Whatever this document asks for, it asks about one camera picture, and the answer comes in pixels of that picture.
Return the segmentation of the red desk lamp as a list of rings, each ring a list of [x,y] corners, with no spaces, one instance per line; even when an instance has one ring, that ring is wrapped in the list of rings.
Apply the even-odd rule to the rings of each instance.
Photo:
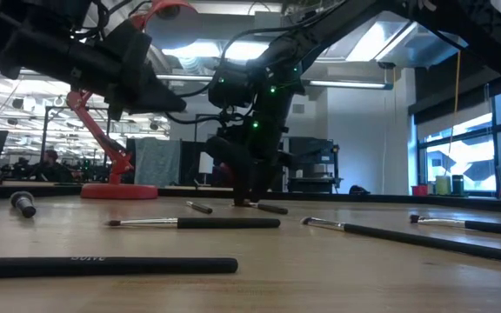
[[[157,19],[159,14],[173,18],[174,13],[195,13],[197,11],[185,0],[150,0],[151,6],[145,13],[138,13],[134,9],[128,21],[138,30],[144,30],[149,21]],[[71,91],[67,95],[68,106],[77,114],[80,121],[90,131],[97,143],[111,160],[111,170],[107,184],[86,183],[81,190],[81,198],[91,199],[119,199],[119,200],[145,200],[156,199],[158,190],[155,186],[122,184],[121,175],[134,169],[130,163],[131,153],[125,147],[109,138],[97,125],[87,111],[86,104],[92,93],[86,90]]]

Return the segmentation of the ceiling tube light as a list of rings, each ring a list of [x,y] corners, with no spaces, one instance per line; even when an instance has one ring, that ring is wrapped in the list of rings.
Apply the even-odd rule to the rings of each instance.
[[[352,81],[327,81],[327,80],[304,80],[304,84],[311,87],[361,89],[361,90],[392,90],[392,83],[371,83]]]

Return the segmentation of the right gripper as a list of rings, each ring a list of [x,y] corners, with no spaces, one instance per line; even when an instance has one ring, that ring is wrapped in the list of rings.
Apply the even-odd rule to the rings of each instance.
[[[258,203],[281,175],[278,146],[287,131],[286,120],[296,93],[304,93],[302,66],[290,65],[269,69],[257,84],[255,103],[249,122],[245,122],[244,146],[213,136],[205,151],[230,170],[235,205],[243,205],[249,189],[251,159],[256,164],[251,185],[251,201]]]

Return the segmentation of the black aluminium table frame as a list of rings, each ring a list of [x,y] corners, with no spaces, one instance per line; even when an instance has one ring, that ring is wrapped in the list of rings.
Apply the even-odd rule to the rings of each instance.
[[[33,196],[79,196],[81,185],[0,185],[0,199],[9,198],[15,191],[28,191]],[[454,196],[396,196],[396,195],[348,195],[317,193],[280,193],[269,192],[264,200],[341,202],[341,203],[407,203],[427,204],[483,210],[501,213],[501,200],[494,198],[471,198]]]

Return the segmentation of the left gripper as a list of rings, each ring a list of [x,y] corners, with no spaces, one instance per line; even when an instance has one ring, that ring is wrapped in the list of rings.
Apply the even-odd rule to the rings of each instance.
[[[70,86],[104,98],[110,118],[128,113],[181,112],[186,102],[146,70],[150,38],[127,19],[95,43],[70,43]]]

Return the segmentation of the fluffy makeup brush black handle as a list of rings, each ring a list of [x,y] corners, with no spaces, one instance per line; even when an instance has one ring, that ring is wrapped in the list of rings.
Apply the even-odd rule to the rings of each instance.
[[[264,204],[264,203],[251,203],[251,202],[241,202],[241,203],[233,203],[233,207],[239,207],[239,208],[254,208],[274,214],[279,214],[279,215],[288,215],[289,211],[286,208],[275,206],[275,205],[269,205],[269,204]]]

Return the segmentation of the white board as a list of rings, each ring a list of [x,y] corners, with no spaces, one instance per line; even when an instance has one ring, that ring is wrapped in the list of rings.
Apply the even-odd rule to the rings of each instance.
[[[206,152],[201,152],[199,156],[198,163],[198,173],[199,174],[212,174],[214,167],[213,158]]]

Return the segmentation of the long black makeup brush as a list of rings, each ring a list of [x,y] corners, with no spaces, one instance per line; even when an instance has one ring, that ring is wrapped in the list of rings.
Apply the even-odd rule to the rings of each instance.
[[[301,221],[301,224],[328,230],[343,231],[354,235],[368,236],[392,242],[407,243],[425,248],[452,251],[470,256],[478,256],[482,258],[501,261],[501,249],[482,245],[461,243],[452,240],[445,240],[431,236],[414,235],[393,230],[383,230],[351,223],[329,221],[311,216],[305,217]]]

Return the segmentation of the grey hanging cloth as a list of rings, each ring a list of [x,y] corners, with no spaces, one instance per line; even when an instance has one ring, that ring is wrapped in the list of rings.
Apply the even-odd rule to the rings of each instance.
[[[145,137],[135,140],[135,184],[167,187],[179,182],[181,142]]]

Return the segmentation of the yellow-green cup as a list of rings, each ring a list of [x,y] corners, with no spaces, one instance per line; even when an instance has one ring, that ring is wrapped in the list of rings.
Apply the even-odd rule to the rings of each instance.
[[[449,176],[436,176],[435,194],[439,196],[450,195],[451,178]]]

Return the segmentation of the black makeup brush silver ferrule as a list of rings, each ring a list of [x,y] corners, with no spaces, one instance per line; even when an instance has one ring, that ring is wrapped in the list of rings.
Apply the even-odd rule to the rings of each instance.
[[[431,225],[431,226],[443,226],[451,228],[462,228],[467,230],[477,230],[482,232],[490,232],[501,234],[501,223],[488,223],[488,222],[478,222],[469,220],[454,220],[454,219],[443,219],[443,218],[431,218],[419,215],[410,215],[409,217],[411,223]]]

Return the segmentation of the black equipment cart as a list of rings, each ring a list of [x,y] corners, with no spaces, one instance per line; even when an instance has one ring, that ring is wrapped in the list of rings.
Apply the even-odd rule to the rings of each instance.
[[[289,137],[292,166],[286,178],[290,193],[332,194],[340,187],[339,146],[332,140],[315,137]]]

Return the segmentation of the pointed-tip makeup brush silver ferrule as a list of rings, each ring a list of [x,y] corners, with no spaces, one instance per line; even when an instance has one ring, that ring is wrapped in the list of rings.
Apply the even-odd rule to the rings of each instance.
[[[163,217],[154,219],[110,220],[105,222],[104,225],[112,228],[276,229],[281,225],[281,222],[275,218]]]

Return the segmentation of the person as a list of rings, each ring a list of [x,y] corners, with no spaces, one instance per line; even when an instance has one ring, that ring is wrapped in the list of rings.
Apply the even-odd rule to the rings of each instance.
[[[37,181],[72,183],[71,171],[60,164],[57,159],[58,154],[55,150],[46,150],[43,154],[43,161],[34,167],[30,176],[35,177]]]

